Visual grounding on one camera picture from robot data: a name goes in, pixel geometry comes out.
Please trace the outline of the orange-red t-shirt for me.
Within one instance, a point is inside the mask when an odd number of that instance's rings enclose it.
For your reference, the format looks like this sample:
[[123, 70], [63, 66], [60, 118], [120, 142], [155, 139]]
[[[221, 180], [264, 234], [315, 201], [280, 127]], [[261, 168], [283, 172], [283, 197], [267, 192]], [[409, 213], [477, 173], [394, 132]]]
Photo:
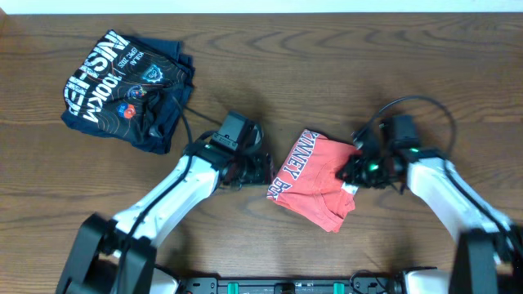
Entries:
[[266, 197], [304, 216], [321, 229], [337, 233], [355, 209], [357, 187], [336, 177], [356, 147], [303, 130], [270, 183]]

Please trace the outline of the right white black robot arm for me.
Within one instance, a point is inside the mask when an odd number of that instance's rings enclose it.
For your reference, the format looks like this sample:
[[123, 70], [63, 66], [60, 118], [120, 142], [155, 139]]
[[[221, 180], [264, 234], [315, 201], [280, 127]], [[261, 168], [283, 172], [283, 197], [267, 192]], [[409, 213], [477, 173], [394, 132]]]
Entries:
[[370, 129], [354, 134], [358, 148], [336, 177], [365, 189], [399, 183], [434, 212], [457, 250], [450, 272], [418, 267], [399, 272], [387, 293], [520, 293], [522, 228], [487, 203], [456, 172], [447, 156], [421, 145], [413, 118], [385, 118], [383, 138]]

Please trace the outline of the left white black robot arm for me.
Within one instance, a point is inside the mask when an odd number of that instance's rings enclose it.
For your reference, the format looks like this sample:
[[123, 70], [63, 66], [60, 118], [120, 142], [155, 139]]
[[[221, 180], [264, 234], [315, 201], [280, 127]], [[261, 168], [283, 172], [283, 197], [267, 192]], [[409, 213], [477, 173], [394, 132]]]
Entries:
[[230, 111], [216, 131], [191, 140], [172, 172], [110, 219], [94, 213], [79, 227], [56, 293], [175, 293], [180, 283], [156, 264], [181, 220], [221, 185], [266, 185], [274, 175], [259, 123]]

